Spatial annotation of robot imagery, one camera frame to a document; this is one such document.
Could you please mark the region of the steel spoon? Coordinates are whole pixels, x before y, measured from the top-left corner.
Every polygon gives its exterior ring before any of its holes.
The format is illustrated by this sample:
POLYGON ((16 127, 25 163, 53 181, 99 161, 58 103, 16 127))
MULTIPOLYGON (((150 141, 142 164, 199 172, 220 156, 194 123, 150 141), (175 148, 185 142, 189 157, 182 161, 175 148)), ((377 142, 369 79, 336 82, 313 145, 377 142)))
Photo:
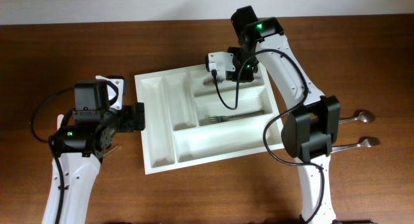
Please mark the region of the steel spoon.
POLYGON ((220 84, 222 84, 225 81, 226 80, 224 78, 221 78, 221 77, 217 77, 217 78, 209 77, 209 78, 205 78, 202 81, 202 84, 204 86, 215 86, 216 84, 217 85, 220 85, 220 84))
POLYGON ((342 118, 339 120, 339 124, 344 124, 347 122, 353 122, 353 121, 361 121, 363 123, 370 123, 375 121, 376 116, 370 112, 370 111, 360 111, 358 112, 354 117, 350 117, 350 118, 342 118))

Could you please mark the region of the white plastic cutlery tray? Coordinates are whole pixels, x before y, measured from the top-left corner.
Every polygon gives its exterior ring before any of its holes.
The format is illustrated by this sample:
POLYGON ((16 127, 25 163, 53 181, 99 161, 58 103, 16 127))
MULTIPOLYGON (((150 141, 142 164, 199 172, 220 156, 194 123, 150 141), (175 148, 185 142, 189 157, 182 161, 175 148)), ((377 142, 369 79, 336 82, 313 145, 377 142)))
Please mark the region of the white plastic cutlery tray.
POLYGON ((144 103, 142 132, 147 175, 261 153, 283 147, 279 111, 264 67, 252 83, 206 85, 203 65, 135 76, 136 96, 144 103))

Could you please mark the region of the steel fork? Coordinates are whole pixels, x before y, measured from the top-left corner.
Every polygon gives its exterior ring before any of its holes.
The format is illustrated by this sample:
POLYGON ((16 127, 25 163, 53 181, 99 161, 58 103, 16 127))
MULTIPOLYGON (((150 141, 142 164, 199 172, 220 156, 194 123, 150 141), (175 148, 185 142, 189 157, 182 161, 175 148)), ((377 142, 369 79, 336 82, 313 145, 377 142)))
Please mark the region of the steel fork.
POLYGON ((221 122, 229 122, 232 120, 239 120, 242 118, 254 117, 257 115, 263 115, 264 113, 265 113, 264 110, 259 110, 259 111, 241 113, 238 115, 230 115, 230 116, 208 116, 206 117, 206 119, 210 124, 216 124, 216 123, 221 123, 221 122))
POLYGON ((346 144, 341 146, 333 146, 332 152, 336 153, 339 151, 349 150, 351 148, 359 148, 359 147, 365 147, 365 148, 371 148, 373 146, 381 145, 381 140, 376 137, 364 137, 360 139, 357 143, 354 144, 346 144))

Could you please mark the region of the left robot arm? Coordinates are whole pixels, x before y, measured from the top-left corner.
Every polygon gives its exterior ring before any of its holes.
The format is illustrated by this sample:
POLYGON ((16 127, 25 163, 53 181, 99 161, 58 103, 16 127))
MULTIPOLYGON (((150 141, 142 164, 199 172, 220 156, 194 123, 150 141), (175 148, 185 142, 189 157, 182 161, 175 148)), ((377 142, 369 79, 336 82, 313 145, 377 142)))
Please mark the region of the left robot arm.
POLYGON ((84 223, 93 184, 117 133, 144 130, 144 105, 122 103, 125 80, 97 76, 71 90, 75 106, 59 117, 47 139, 52 181, 43 223, 84 223))

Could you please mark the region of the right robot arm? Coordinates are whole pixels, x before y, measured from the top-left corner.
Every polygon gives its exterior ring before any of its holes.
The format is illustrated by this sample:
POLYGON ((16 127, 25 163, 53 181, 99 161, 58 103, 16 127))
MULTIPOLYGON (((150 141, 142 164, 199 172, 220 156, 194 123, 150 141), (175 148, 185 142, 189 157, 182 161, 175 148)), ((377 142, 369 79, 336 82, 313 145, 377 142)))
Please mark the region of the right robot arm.
POLYGON ((249 82, 262 65, 281 93, 286 111, 272 118, 270 129, 285 117, 281 141, 292 161, 283 164, 298 169, 302 193, 300 218, 305 223, 336 223, 329 185, 329 164, 338 136, 341 105, 335 96, 325 96, 295 59, 283 27, 274 18, 259 19, 251 6, 231 16, 239 46, 228 48, 234 55, 230 79, 249 82))

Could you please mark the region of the steel serrated tongs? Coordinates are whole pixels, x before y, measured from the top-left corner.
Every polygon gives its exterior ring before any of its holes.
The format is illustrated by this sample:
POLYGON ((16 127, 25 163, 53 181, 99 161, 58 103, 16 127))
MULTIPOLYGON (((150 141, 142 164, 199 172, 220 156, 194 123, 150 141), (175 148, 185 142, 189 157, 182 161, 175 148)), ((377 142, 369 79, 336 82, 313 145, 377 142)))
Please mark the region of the steel serrated tongs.
POLYGON ((111 148, 109 148, 108 150, 106 150, 103 153, 103 157, 107 157, 108 155, 110 155, 111 153, 113 153, 114 151, 116 151, 117 149, 119 149, 121 147, 121 145, 117 144, 111 148))

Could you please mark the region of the white plastic knife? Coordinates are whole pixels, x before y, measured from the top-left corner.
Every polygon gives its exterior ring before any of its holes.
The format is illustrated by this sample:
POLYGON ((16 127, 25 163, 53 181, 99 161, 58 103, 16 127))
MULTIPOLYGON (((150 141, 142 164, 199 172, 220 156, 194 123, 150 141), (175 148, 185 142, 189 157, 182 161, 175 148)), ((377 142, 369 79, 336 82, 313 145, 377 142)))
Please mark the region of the white plastic knife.
POLYGON ((62 124, 62 122, 63 122, 63 118, 64 118, 64 114, 59 114, 58 116, 57 116, 57 129, 60 129, 60 127, 61 127, 61 124, 62 124))

